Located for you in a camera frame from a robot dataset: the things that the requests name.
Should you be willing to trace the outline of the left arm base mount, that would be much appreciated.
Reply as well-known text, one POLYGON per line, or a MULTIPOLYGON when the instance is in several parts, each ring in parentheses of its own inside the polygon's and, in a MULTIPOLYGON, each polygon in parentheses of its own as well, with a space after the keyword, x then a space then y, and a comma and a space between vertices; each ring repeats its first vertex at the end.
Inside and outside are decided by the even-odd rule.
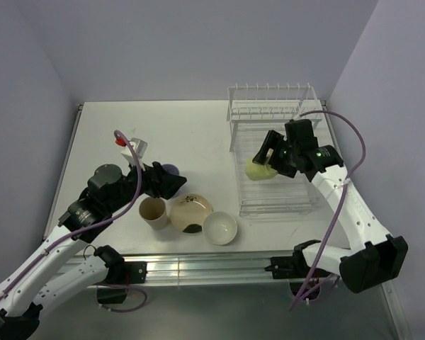
POLYGON ((124 261, 108 268, 106 277, 101 283, 111 285, 141 284, 146 280, 146 261, 124 261))

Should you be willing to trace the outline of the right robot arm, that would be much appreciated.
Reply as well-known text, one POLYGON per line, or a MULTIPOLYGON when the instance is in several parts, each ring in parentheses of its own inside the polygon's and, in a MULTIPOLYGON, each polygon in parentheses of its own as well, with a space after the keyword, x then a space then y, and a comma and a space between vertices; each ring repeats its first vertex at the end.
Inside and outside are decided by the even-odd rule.
POLYGON ((267 267, 273 277, 306 277, 315 269, 338 275, 353 293, 360 293, 398 277, 408 244, 393 237, 371 212, 350 180, 350 171, 331 145, 320 146, 312 121, 291 120, 285 134, 269 130, 251 160, 269 166, 278 174, 301 173, 338 215, 334 218, 347 237, 347 249, 310 240, 295 246, 287 258, 273 258, 267 267))

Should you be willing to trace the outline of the white ceramic bowl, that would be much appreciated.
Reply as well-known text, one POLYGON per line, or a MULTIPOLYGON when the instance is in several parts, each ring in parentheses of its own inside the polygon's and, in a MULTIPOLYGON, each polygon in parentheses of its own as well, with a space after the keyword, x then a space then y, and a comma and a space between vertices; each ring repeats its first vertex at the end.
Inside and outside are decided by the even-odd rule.
POLYGON ((210 213, 203 223, 205 238, 214 245, 229 244, 237 236, 237 221, 227 212, 215 211, 210 213))

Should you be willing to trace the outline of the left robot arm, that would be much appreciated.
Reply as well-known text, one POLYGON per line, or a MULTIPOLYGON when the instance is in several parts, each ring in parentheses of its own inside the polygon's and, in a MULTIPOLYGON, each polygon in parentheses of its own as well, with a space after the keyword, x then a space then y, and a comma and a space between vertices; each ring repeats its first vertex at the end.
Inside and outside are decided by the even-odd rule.
POLYGON ((43 315, 80 290, 122 283, 125 260, 109 245, 97 247, 75 269, 56 274, 118 219, 117 211, 126 213, 141 195, 173 198, 186 182, 156 161, 131 166, 128 174, 115 164, 98 167, 39 248, 0 283, 0 339, 28 339, 43 315))

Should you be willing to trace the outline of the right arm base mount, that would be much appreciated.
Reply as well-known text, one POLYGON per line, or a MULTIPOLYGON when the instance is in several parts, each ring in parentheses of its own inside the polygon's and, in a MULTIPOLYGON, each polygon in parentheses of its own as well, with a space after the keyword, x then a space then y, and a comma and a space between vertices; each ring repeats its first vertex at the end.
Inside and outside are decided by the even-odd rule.
POLYGON ((295 256, 274 256, 270 258, 270 264, 264 268, 274 280, 304 278, 305 269, 295 256))

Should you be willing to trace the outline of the yellow-green mug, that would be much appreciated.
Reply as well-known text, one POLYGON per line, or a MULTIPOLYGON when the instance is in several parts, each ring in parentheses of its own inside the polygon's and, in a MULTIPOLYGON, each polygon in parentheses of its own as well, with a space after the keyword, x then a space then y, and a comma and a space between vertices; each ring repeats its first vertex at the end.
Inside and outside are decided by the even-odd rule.
POLYGON ((251 181, 269 180, 278 175, 278 172, 268 163, 273 150, 269 149, 263 164, 257 164, 248 159, 245 164, 244 172, 247 178, 251 181))

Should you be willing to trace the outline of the cream floral plate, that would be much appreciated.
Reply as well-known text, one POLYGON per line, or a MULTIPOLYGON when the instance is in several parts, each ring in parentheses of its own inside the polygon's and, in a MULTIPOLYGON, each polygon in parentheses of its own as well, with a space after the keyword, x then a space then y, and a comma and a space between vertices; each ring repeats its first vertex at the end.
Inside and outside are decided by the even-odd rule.
POLYGON ((213 207, 206 198, 197 193, 186 193, 174 199, 169 219, 181 233, 197 234, 203 231, 203 223, 212 212, 213 207))

